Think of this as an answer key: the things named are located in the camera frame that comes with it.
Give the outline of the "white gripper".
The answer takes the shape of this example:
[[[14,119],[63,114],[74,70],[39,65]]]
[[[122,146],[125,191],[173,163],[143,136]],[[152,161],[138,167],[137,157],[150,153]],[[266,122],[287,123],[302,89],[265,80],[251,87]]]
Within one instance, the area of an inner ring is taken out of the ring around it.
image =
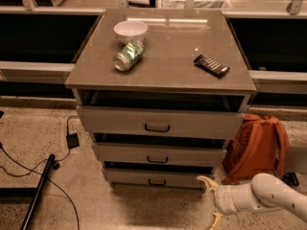
[[[256,206],[256,200],[250,184],[220,186],[213,179],[204,175],[199,175],[197,180],[204,182],[211,192],[215,192],[214,203],[221,212],[213,212],[214,221],[208,230],[218,230],[224,215],[233,215],[241,211],[252,211]]]

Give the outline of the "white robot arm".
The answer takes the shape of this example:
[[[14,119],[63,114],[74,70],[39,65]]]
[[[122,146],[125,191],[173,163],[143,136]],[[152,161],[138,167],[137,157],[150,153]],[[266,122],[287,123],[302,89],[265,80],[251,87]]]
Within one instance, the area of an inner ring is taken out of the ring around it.
[[[213,193],[217,211],[208,230],[218,230],[224,216],[242,211],[252,213],[274,213],[287,210],[296,217],[307,221],[307,196],[292,189],[279,178],[269,173],[258,173],[249,183],[220,185],[213,179],[198,175],[198,181],[206,184]]]

